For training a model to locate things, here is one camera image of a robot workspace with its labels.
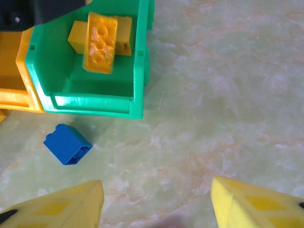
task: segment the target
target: yellow foam block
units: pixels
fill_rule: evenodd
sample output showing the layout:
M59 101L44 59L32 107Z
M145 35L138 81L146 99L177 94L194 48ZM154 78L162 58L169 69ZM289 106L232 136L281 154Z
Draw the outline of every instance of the yellow foam block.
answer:
M131 17L113 16L117 19L115 55L131 56L134 43L134 29ZM87 22L75 21L68 37L68 42L78 54L84 54Z
M303 228L304 199L215 177L211 199L219 228Z
M97 228L104 203L100 180L16 204L1 212L1 228Z
M0 123L6 118L6 115L0 111Z
M67 40L78 54L84 54L85 52L86 33L87 22L78 20L74 21Z
M117 19L89 13L85 42L84 69L110 74L113 69Z

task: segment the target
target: marble floor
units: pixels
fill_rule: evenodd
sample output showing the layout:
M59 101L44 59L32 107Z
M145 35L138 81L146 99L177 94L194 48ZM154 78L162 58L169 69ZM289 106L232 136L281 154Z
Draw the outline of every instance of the marble floor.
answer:
M1 209L101 179L100 227L215 228L214 175L304 197L304 1L156 0L148 46L143 120L10 112ZM94 144L75 166L58 123Z

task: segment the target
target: building block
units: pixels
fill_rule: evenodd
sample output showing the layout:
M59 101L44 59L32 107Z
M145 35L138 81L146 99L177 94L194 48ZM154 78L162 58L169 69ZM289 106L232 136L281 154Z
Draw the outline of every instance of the building block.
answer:
M118 21L115 54L131 56L135 39L135 33L132 27L132 18L119 16L114 16L113 18Z
M132 18L119 16L113 16L113 18L117 19L118 23L115 55L131 56L135 40L135 31L132 26ZM68 42L78 54L84 54L85 52L87 24L88 23L85 21L74 21L68 37Z
M104 190L100 180L47 194L9 207L1 228L97 228Z
M110 74L113 69L117 19L89 13L85 42L84 69Z
M6 115L0 111L0 123L6 118Z
M74 128L58 124L43 142L63 165L74 165L82 159L92 145Z
M87 22L75 20L67 40L78 54L85 52L86 32Z
M302 228L304 199L214 177L211 199L219 228Z

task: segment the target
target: toy storage bin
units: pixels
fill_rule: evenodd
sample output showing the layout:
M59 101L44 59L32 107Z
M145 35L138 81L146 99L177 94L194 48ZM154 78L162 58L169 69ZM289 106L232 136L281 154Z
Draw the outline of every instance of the toy storage bin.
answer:
M132 56L115 56L112 74L85 71L83 55L67 39L75 20L88 13L130 16L136 28ZM152 28L154 0L93 0L79 10L34 28L26 64L47 112L143 117L143 87L149 81L147 30Z
M0 108L44 112L25 65L32 28L0 32Z

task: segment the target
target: blue duplo block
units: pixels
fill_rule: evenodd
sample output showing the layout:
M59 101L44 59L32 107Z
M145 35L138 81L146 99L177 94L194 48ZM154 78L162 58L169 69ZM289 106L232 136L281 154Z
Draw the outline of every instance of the blue duplo block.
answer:
M74 128L58 124L43 142L64 165L75 165L92 148L92 145Z

